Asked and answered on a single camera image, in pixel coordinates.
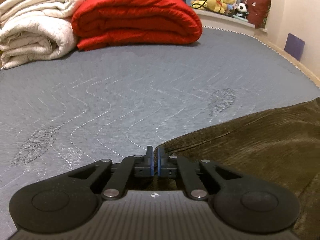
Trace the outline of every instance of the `red pillow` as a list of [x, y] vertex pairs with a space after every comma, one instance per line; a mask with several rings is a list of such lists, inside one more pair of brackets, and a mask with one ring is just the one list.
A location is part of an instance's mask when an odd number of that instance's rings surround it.
[[247, 19], [256, 29], [263, 27], [263, 20], [268, 16], [271, 0], [245, 0], [248, 6]]

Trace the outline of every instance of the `ribbed black surface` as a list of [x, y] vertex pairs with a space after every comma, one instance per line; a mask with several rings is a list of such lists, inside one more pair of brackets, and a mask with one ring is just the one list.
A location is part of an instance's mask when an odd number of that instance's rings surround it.
[[19, 231], [11, 240], [298, 240], [289, 231], [268, 236], [249, 235], [223, 224], [206, 202], [186, 198], [182, 191], [129, 191], [103, 203], [85, 225], [56, 235]]

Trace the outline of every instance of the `purple paper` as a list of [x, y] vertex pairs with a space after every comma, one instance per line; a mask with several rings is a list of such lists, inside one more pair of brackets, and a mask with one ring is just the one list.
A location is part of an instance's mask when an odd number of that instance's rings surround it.
[[304, 45], [305, 45], [305, 42], [303, 40], [289, 33], [287, 42], [284, 47], [284, 51], [289, 53], [292, 57], [294, 57], [298, 61], [300, 61], [302, 57]]

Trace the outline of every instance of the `panda plush toy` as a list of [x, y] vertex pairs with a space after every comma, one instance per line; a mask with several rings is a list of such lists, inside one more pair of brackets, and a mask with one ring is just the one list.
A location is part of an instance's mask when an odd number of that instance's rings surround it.
[[239, 3], [236, 8], [236, 16], [246, 19], [248, 14], [248, 6], [244, 3]]

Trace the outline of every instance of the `yellow teddy bear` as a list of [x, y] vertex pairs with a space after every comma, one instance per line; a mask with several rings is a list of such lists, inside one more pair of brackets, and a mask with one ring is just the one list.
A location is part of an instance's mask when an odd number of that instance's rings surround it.
[[193, 9], [198, 9], [198, 10], [205, 10], [207, 8], [207, 3], [202, 0], [192, 0], [191, 1], [191, 7]]
[[227, 6], [224, 7], [220, 0], [204, 0], [207, 4], [207, 8], [213, 12], [225, 13]]
[[223, 8], [225, 9], [226, 13], [229, 13], [230, 10], [233, 9], [233, 5], [236, 2], [236, 0], [220, 0], [223, 4]]

